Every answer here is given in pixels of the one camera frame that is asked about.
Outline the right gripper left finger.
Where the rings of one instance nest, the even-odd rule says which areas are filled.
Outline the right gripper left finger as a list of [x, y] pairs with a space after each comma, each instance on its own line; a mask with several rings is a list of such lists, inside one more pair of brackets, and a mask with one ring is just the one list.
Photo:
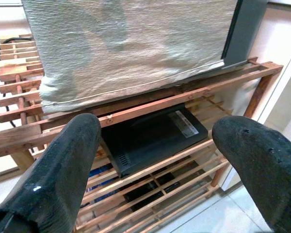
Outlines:
[[95, 115], [70, 120], [0, 204], [0, 233], [72, 232], [100, 135]]

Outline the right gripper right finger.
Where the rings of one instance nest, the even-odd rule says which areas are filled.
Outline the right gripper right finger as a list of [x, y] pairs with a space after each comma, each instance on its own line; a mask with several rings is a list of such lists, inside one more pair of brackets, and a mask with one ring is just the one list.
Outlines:
[[267, 225], [275, 233], [291, 233], [291, 141], [244, 116], [219, 119], [212, 138]]

